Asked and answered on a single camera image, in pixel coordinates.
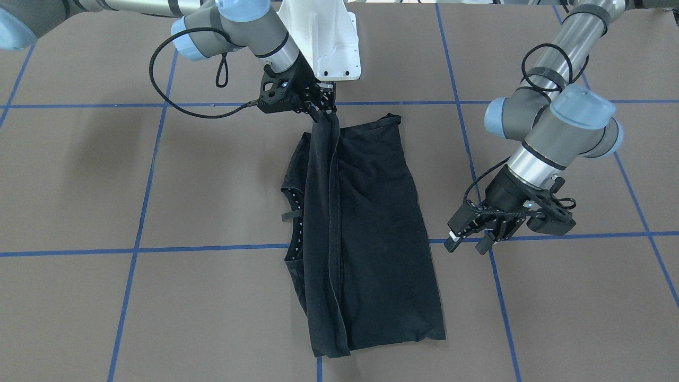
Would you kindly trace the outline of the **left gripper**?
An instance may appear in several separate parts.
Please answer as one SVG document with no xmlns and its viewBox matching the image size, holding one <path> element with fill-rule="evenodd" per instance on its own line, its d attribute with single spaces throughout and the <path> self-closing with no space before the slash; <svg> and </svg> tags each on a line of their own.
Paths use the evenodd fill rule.
<svg viewBox="0 0 679 382">
<path fill-rule="evenodd" d="M 573 198 L 556 198 L 565 180 L 557 176 L 550 189 L 534 188 L 520 181 L 508 167 L 502 167 L 488 184 L 485 199 L 475 204 L 468 194 L 478 181 L 465 190 L 462 204 L 448 221 L 449 233 L 444 247 L 453 253 L 467 237 L 482 232 L 475 245 L 485 255 L 497 242 L 507 241 L 526 223 L 529 230 L 546 235 L 563 236 L 576 225 L 571 210 Z"/>
</svg>

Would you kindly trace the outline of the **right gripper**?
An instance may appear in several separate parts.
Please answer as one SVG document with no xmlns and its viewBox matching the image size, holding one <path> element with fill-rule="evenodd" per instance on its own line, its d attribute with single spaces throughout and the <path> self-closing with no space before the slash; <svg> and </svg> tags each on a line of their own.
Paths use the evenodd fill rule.
<svg viewBox="0 0 679 382">
<path fill-rule="evenodd" d="M 257 107 L 265 114 L 293 111 L 310 115 L 320 123 L 336 113 L 335 83 L 321 82 L 302 53 L 284 72 L 264 66 L 262 89 Z"/>
</svg>

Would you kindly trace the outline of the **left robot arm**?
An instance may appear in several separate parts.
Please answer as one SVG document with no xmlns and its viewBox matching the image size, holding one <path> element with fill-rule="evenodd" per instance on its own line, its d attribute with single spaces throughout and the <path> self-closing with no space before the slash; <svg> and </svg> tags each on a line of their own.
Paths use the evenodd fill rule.
<svg viewBox="0 0 679 382">
<path fill-rule="evenodd" d="M 551 43 L 534 67 L 521 67 L 514 94 L 490 102 L 485 128 L 519 142 L 513 155 L 491 171 L 495 177 L 485 198 L 473 203 L 463 196 L 448 222 L 445 247 L 455 251 L 466 238 L 482 232 L 478 253 L 510 239 L 525 224 L 533 232 L 563 236 L 576 225 L 576 201 L 557 198 L 562 173 L 577 157 L 599 159 L 614 154 L 624 139 L 614 118 L 616 106 L 578 84 L 597 41 L 628 9 L 627 1 L 575 1 Z"/>
</svg>

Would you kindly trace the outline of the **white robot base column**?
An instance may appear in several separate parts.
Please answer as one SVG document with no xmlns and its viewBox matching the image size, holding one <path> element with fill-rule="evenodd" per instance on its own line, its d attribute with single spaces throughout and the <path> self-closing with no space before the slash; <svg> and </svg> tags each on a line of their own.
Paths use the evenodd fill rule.
<svg viewBox="0 0 679 382">
<path fill-rule="evenodd" d="M 316 79 L 354 81 L 361 77 L 356 16 L 344 1 L 283 1 L 278 15 Z"/>
</svg>

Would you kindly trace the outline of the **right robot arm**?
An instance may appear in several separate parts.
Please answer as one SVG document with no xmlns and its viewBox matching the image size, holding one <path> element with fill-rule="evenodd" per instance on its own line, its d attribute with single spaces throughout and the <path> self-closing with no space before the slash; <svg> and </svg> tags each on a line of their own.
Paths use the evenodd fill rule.
<svg viewBox="0 0 679 382">
<path fill-rule="evenodd" d="M 2 1 L 2 50 L 24 50 L 67 20 L 83 14 L 134 14 L 163 20 L 169 34 L 153 51 L 148 77 L 163 102 L 182 114 L 222 119 L 257 107 L 265 114 L 306 114 L 316 123 L 335 111 L 332 82 L 319 80 L 270 1 Z M 228 85 L 227 57 L 248 50 L 263 68 L 257 97 L 223 114 L 200 114 L 172 101 L 155 79 L 156 60 L 167 48 L 187 60 L 217 57 L 215 85 Z"/>
</svg>

